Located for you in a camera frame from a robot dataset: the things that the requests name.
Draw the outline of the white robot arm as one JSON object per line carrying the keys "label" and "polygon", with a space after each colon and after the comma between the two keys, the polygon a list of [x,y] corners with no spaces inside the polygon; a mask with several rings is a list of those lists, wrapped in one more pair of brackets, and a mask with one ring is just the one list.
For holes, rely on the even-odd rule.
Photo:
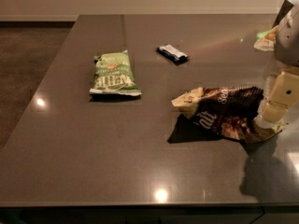
{"label": "white robot arm", "polygon": [[282,17],[275,35],[274,58],[263,87],[260,117],[279,123],[299,100],[299,3]]}

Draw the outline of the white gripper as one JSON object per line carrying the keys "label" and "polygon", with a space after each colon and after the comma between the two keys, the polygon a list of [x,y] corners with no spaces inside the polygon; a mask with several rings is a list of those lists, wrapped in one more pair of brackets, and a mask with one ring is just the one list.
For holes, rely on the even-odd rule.
{"label": "white gripper", "polygon": [[287,65],[277,76],[267,78],[261,117],[277,123],[299,101],[299,66]]}

